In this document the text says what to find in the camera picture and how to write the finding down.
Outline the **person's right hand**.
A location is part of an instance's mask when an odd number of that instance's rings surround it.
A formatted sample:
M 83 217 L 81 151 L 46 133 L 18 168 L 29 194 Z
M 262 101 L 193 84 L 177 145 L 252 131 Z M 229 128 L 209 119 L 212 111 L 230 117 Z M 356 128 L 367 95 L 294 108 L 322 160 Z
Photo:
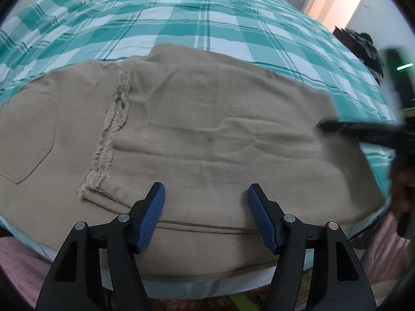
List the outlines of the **person's right hand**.
M 410 190 L 414 188 L 414 171 L 409 169 L 393 169 L 390 172 L 391 180 L 391 207 L 397 219 L 402 218 L 402 214 L 411 210 L 414 201 L 414 193 Z

